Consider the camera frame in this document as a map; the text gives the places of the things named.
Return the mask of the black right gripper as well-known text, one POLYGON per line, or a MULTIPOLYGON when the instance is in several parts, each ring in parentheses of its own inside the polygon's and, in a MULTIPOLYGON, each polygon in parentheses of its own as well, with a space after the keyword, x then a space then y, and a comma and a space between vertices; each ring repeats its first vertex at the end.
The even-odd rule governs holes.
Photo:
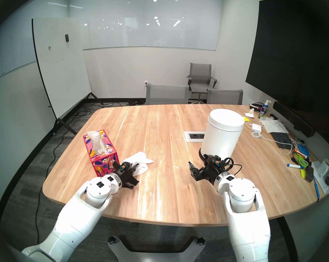
POLYGON ((188 162, 191 176, 195 181, 206 179, 212 185, 214 185, 218 177, 218 180, 220 180, 227 175, 225 168, 227 159, 221 160, 221 158, 217 155, 213 156, 209 154, 203 154, 202 161, 204 162, 205 166, 200 169, 195 167, 194 164, 192 164, 190 161, 188 162))

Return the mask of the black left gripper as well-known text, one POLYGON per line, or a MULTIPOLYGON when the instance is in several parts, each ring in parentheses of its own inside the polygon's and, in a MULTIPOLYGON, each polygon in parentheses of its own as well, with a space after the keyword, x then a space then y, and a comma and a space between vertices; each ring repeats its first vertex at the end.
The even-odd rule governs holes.
POLYGON ((130 163, 123 162, 121 165, 118 162, 113 163, 114 173, 121 180, 121 187, 133 189, 139 181, 135 178, 138 175, 138 162, 130 163))

